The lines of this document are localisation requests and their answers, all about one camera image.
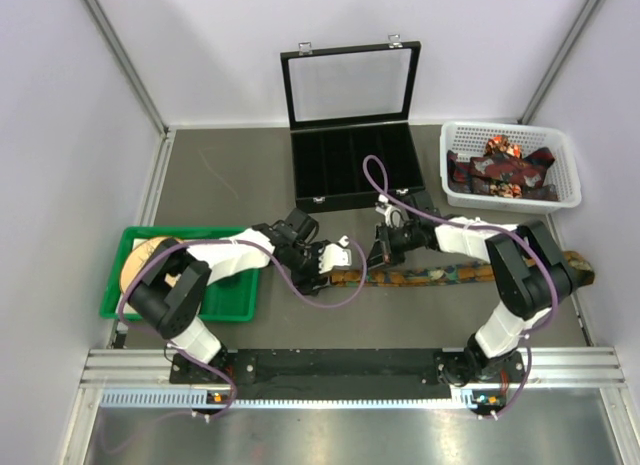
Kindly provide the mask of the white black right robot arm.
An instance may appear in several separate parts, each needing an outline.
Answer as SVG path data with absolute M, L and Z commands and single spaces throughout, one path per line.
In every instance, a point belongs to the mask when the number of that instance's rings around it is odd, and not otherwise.
M 375 209 L 384 220 L 375 229 L 369 269 L 400 265 L 419 248 L 463 254 L 491 267 L 499 303 L 461 356 L 444 362 L 441 373 L 452 384 L 492 379 L 526 333 L 546 324 L 579 287 L 576 272 L 539 220 L 494 225 L 461 216 L 443 218 L 425 191 L 403 200 L 380 195 Z

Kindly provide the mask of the orange blue leaf-pattern tie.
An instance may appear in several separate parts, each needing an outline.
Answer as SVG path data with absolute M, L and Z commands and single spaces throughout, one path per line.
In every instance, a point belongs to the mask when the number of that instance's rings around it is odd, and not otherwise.
M 573 270 L 579 287 L 592 285 L 595 270 L 579 253 L 565 251 L 564 258 Z M 448 286 L 469 283 L 493 282 L 495 280 L 490 264 L 472 261 L 456 265 L 428 268 L 379 268 L 368 271 L 365 287 L 427 287 Z

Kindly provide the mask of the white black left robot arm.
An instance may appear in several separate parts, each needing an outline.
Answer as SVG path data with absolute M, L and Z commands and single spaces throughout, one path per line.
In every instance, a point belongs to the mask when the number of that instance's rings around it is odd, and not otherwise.
M 271 264 L 300 296 L 326 286 L 328 275 L 350 263 L 342 242 L 310 242 L 318 222 L 299 209 L 221 239 L 150 238 L 129 254 L 120 275 L 121 304 L 134 310 L 165 342 L 192 361 L 205 381 L 226 372 L 227 347 L 199 317 L 206 289 L 223 279 Z

